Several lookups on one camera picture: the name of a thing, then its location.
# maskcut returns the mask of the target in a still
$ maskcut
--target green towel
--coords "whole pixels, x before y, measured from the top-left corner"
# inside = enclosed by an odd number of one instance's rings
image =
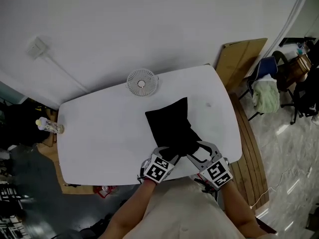
[[[253,83],[253,102],[260,113],[275,113],[279,109],[279,92],[276,80],[270,75]]]

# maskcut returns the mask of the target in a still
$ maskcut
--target person's arm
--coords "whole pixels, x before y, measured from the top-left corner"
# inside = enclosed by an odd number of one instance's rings
[[[221,187],[227,217],[246,238],[257,238],[267,233],[262,230],[254,213],[236,189],[233,181]]]
[[[156,183],[145,180],[134,195],[113,215],[100,239],[122,239],[143,218]]]

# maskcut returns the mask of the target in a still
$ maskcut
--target office chair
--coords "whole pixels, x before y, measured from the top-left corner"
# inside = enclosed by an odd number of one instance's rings
[[[296,84],[294,94],[292,96],[293,103],[284,104],[281,107],[291,106],[295,107],[294,121],[291,125],[296,123],[297,113],[300,112],[299,117],[310,117],[318,114],[319,110],[319,69],[311,69],[305,81]]]
[[[239,99],[242,99],[248,92],[250,92],[251,96],[254,94],[254,90],[252,88],[252,85],[255,81],[257,81],[260,78],[263,78],[267,74],[270,74],[270,76],[273,78],[277,74],[278,68],[277,68],[277,63],[274,57],[268,57],[268,58],[263,58],[259,61],[257,64],[254,72],[252,73],[251,76],[248,77],[247,80],[247,90],[242,94]],[[252,115],[248,121],[252,120],[255,116],[258,114],[262,115],[259,112],[256,112],[254,115]]]

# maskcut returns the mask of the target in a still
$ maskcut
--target wooden floor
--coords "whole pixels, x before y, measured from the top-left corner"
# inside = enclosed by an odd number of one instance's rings
[[[259,148],[247,116],[235,94],[229,95],[236,114],[242,144],[242,157],[230,165],[234,182],[253,210],[269,201],[267,179]]]

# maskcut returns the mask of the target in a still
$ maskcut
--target small white fan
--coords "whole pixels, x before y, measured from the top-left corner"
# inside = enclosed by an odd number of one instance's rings
[[[148,69],[137,69],[128,76],[127,86],[134,95],[146,97],[155,92],[158,77]]]

